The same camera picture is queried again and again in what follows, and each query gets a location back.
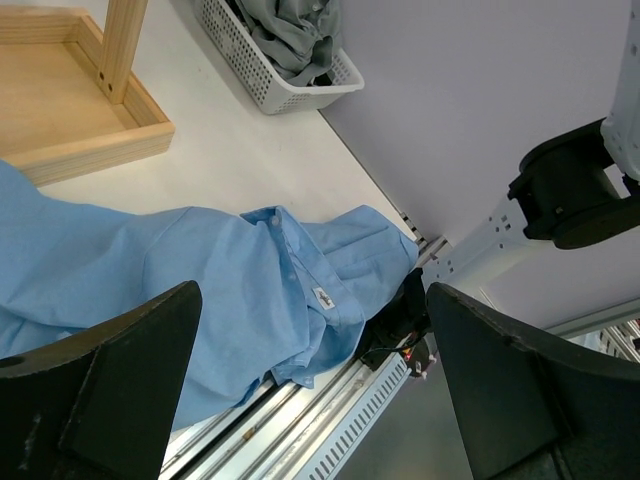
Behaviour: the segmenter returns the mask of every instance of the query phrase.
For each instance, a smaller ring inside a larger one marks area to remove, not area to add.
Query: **wooden tray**
[[[131,73],[145,8],[111,0],[103,43],[84,9],[0,6],[0,158],[45,185],[169,148]]]

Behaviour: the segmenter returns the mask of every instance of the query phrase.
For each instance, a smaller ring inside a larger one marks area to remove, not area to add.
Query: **white table surface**
[[[0,0],[83,6],[106,0]],[[43,187],[46,195],[134,213],[186,205],[241,213],[284,205],[326,221],[368,204],[408,229],[316,112],[265,116],[195,20],[189,0],[151,0],[134,72],[176,125],[165,154]]]

